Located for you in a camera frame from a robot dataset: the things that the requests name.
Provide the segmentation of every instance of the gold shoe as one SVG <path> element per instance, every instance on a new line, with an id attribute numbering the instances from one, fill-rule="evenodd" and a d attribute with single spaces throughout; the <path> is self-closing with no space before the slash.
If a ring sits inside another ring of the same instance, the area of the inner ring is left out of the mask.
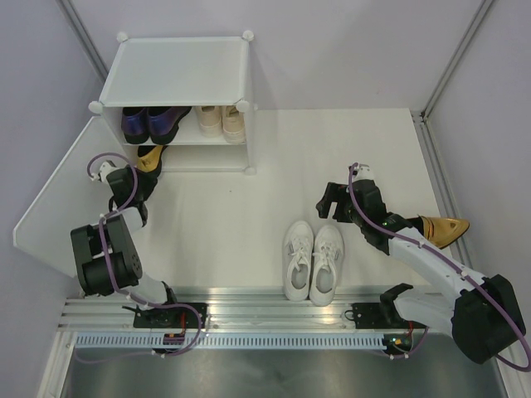
<path id="1" fill-rule="evenodd" d="M 444 249 L 455 242 L 470 227 L 467 220 L 460 218 L 441 218 L 421 216 L 424 237 L 439 249 Z"/>
<path id="2" fill-rule="evenodd" d="M 140 146 L 137 152 L 139 160 L 136 168 L 141 172 L 146 172 L 151 176 L 158 177 L 163 169 L 163 162 L 161 157 L 163 156 L 164 145 L 143 145 Z"/>

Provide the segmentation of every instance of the white wall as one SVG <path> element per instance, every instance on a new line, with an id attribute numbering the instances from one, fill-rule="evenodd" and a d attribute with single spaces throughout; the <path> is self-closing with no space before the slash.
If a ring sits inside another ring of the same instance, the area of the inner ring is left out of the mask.
<path id="1" fill-rule="evenodd" d="M 424 107 L 480 0 L 72 0 L 110 66 L 120 31 L 251 29 L 261 109 Z"/>
<path id="2" fill-rule="evenodd" d="M 89 118 L 101 83 L 53 0 L 0 12 L 0 396 L 35 396 L 70 278 L 12 247 L 12 228 Z"/>
<path id="3" fill-rule="evenodd" d="M 494 5 L 432 115 L 475 265 L 513 284 L 531 327 L 531 2 Z"/>

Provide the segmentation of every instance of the white sneaker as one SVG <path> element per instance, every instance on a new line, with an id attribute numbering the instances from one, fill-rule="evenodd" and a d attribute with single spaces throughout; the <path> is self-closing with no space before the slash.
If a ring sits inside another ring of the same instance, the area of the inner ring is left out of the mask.
<path id="1" fill-rule="evenodd" d="M 324 307 L 332 303 L 341 275 L 344 252 L 339 230 L 335 226 L 323 226 L 315 237 L 314 271 L 309 290 L 309 299 L 315 305 Z"/>
<path id="2" fill-rule="evenodd" d="M 196 106 L 194 107 L 205 137 L 219 137 L 223 134 L 222 109 L 219 106 Z"/>
<path id="3" fill-rule="evenodd" d="M 292 301 L 308 298 L 314 232 L 306 221 L 294 223 L 285 235 L 282 279 L 284 294 Z"/>
<path id="4" fill-rule="evenodd" d="M 246 141 L 246 127 L 243 113 L 236 106 L 223 107 L 223 135 L 228 143 L 244 143 Z"/>

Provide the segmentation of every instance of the purple shoe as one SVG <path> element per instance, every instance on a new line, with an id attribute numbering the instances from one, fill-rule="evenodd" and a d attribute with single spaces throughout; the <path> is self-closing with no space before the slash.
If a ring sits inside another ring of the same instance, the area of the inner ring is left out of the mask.
<path id="1" fill-rule="evenodd" d="M 149 138 L 147 108 L 123 108 L 122 131 L 128 143 L 145 143 Z"/>
<path id="2" fill-rule="evenodd" d="M 179 122 L 191 106 L 155 106 L 148 109 L 148 128 L 151 140 L 157 145 L 168 145 L 179 130 Z"/>

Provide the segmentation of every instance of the white shoe rack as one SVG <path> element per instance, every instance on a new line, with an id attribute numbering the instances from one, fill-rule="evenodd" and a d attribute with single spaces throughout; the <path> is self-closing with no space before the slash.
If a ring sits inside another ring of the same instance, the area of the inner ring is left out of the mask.
<path id="1" fill-rule="evenodd" d="M 89 109 L 101 115 L 125 147 L 123 107 L 235 105 L 243 113 L 246 143 L 201 134 L 195 110 L 179 123 L 163 155 L 163 172 L 246 172 L 253 175 L 251 145 L 254 110 L 249 41 L 242 37 L 128 38 L 120 33 L 118 52 L 100 99 Z M 142 145 L 152 145 L 151 139 Z M 134 156 L 134 149 L 126 149 Z"/>

